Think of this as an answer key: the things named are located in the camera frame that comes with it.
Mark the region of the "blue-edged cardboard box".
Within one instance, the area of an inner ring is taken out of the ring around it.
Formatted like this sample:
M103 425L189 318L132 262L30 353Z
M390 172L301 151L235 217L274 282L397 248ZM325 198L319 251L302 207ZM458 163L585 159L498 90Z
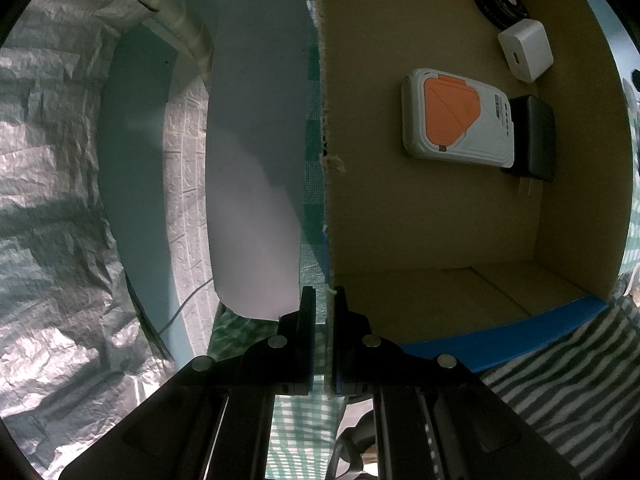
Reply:
M545 316L610 298L634 153L622 80L588 0L522 0L553 65L516 79L474 0L230 0L210 86L206 206L216 293L295 311L302 247L318 292L346 290L375 333L504 347ZM418 68L552 107L556 173L513 194L502 168L414 158L400 87Z

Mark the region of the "white orange power bank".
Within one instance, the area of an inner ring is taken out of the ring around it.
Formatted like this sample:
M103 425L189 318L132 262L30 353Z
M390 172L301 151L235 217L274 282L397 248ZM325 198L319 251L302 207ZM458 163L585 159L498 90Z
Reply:
M499 89L418 68L400 87L402 144L420 159L509 169L515 143L511 105Z

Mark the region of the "dark grey charger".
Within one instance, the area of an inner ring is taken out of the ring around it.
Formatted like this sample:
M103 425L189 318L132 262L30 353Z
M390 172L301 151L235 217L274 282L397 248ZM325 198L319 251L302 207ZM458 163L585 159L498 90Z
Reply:
M529 94L509 100L514 162L503 168L513 194L529 194L534 181L552 182L556 173L556 127L552 107Z

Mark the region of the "white cube charger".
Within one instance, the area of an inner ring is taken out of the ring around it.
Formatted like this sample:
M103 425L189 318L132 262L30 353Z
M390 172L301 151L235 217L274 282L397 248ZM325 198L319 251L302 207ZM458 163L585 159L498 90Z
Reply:
M554 63L550 42L540 21L524 18L498 33L512 75L532 84Z

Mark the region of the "green checkered cloth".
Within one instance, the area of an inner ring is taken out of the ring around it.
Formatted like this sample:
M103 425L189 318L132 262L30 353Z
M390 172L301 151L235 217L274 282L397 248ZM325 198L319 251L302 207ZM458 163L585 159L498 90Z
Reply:
M243 318L220 307L208 354L217 361L243 354L252 344L277 333L274 321ZM266 465L268 479L322 479L334 449L343 401L326 393L324 375L314 376L306 396L274 400Z

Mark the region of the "striped towel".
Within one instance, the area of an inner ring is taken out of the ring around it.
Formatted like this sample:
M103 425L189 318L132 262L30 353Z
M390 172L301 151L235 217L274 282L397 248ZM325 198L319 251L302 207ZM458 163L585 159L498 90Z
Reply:
M639 277L618 279L604 311L482 377L584 479L613 458L639 415Z

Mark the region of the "silver foil sheet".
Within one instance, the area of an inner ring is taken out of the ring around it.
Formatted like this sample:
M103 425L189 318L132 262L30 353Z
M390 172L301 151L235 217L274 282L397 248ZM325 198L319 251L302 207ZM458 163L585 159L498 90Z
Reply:
M44 478L208 346L207 94L137 0L32 0L1 50L1 416Z

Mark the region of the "black round object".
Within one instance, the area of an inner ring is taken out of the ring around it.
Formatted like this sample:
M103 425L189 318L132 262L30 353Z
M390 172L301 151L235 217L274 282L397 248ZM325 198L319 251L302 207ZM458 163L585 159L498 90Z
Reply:
M529 18L528 10L522 0L474 0L474 2L484 18L499 30L505 30Z

